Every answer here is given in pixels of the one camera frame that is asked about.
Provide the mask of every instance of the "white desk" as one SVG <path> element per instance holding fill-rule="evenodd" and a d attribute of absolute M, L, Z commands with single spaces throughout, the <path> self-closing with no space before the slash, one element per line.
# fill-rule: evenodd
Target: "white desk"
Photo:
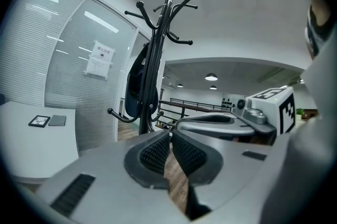
<path fill-rule="evenodd" d="M 37 115 L 67 119 L 64 127 L 28 126 Z M 75 110 L 5 103 L 0 106 L 0 146 L 16 180 L 39 184 L 78 159 Z"/>

